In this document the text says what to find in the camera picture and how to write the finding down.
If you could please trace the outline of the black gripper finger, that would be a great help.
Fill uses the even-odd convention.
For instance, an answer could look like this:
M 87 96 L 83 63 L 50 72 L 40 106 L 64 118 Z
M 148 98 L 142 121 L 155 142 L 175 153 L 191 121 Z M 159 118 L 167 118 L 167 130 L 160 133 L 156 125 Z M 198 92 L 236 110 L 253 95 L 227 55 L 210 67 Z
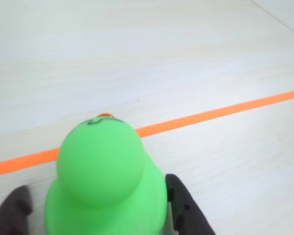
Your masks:
M 29 187 L 14 189 L 0 205 L 0 235 L 28 235 L 28 217 L 32 212 Z
M 165 181 L 174 230 L 180 235 L 215 235 L 183 182 L 174 174 L 166 174 Z

